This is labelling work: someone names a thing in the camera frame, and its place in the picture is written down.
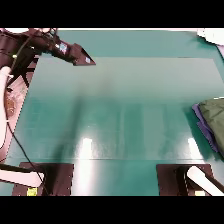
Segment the pile of clothes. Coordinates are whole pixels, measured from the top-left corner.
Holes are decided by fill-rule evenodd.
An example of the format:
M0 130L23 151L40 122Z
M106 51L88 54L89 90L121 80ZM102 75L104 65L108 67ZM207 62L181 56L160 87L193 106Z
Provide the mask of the pile of clothes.
M212 149L224 157L224 98L205 100L192 106L201 132Z

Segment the table surface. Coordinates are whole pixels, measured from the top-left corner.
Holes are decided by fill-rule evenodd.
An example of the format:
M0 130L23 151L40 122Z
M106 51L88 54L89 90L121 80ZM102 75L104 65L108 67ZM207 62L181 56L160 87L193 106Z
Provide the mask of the table surface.
M223 96L224 63L195 33L60 31L97 65L44 55L15 134L33 162L74 163L72 195L158 195L156 164L223 159L198 129L191 106ZM16 142L6 164L26 162ZM0 195L12 184L1 183Z

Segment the green cloth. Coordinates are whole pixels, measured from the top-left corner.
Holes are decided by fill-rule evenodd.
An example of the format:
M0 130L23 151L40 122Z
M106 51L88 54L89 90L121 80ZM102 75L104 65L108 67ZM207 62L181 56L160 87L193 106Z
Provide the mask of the green cloth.
M205 100L199 104L199 108L214 133L220 153L224 155L224 99Z

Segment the wire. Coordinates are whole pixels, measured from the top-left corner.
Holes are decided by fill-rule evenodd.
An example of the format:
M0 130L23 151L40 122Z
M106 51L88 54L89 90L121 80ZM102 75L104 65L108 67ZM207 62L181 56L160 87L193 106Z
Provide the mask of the wire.
M19 48L19 50L18 50L18 52L17 52L17 54L16 54L17 57L14 59L13 64L12 64L12 66L11 66L11 72L13 71L13 69L14 69L14 67L15 67L15 64L16 64L16 61L17 61L17 58L18 58L18 56L20 55L20 53L22 52L23 48L28 44L28 42L33 38L33 36L35 36L35 34L36 34L39 30L40 30L40 29L36 30L36 31L34 32L33 35L31 35L30 37L28 37L27 40L26 40L26 41L22 44L22 46ZM5 114L6 114L6 119L8 120L6 108L5 108ZM41 183L43 184L43 188L44 188L44 190L45 190L47 196L49 196L48 191L47 191L47 189L46 189L46 187L45 187L45 185L44 185L43 179L41 178L39 172L36 170L36 167L35 167L35 166L33 165L33 163L30 161L30 159L29 159L29 157L27 156L27 154L26 154L26 152L25 152L23 146L20 144L20 142L19 142L18 139L16 138L16 136L15 136L14 132L12 131L12 129L11 129L11 127L10 127L10 125L9 125L8 122L7 122L7 126L8 126L8 128L9 128L9 130L10 130L10 132L11 132L13 138L15 139L16 143L18 144L18 146L19 146L20 149L22 150L22 152L23 152L24 156L26 157L27 161L30 163L30 165L33 167L34 171L35 171L35 172L37 173L37 175L39 176L39 178L40 178L40 180L41 180Z

